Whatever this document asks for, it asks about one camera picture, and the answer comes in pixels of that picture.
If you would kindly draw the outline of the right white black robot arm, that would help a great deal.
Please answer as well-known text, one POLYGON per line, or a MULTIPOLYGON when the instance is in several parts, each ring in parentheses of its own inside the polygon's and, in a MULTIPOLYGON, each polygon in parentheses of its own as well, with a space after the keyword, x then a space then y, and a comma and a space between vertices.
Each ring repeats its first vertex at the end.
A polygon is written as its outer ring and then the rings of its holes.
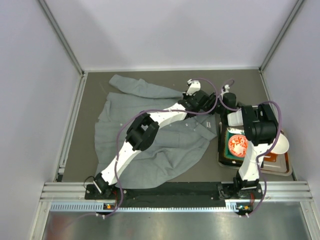
POLYGON ((219 183, 220 199, 247 197, 259 191, 264 156, 276 144, 281 133, 281 121, 275 117, 269 102, 257 106, 239 105, 235 94, 219 96, 217 114, 218 162, 231 166, 234 160, 239 169, 232 183, 219 183))

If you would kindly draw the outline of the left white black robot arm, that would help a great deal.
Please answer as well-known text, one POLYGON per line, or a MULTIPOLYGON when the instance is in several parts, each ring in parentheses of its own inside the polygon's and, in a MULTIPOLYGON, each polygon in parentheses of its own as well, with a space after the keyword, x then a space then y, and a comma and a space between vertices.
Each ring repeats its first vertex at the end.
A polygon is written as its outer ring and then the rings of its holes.
POLYGON ((93 179, 93 185, 101 195, 109 196, 114 185, 129 163, 141 152, 153 144, 158 131, 175 122, 183 121, 188 115, 206 115, 213 113, 219 95, 206 94, 198 90, 190 96, 185 96, 175 104, 165 109, 148 109, 140 112, 129 120, 125 140, 119 147, 116 138, 116 155, 111 163, 93 179))

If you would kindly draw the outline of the grey button-up shirt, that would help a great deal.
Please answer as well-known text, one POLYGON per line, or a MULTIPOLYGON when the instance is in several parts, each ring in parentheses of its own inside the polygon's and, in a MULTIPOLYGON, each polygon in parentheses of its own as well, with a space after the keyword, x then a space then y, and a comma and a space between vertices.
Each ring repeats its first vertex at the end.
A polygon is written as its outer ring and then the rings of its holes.
MULTIPOLYGON (((175 104, 182 92, 115 74, 109 84, 120 93, 110 92, 95 124, 94 146, 98 158, 96 173, 104 170, 116 156, 116 138, 123 145, 123 124, 139 112, 166 109, 175 104)), ((197 115, 161 128, 150 148, 139 153, 121 173, 126 189, 151 189, 192 168, 217 137, 214 115, 197 115)))

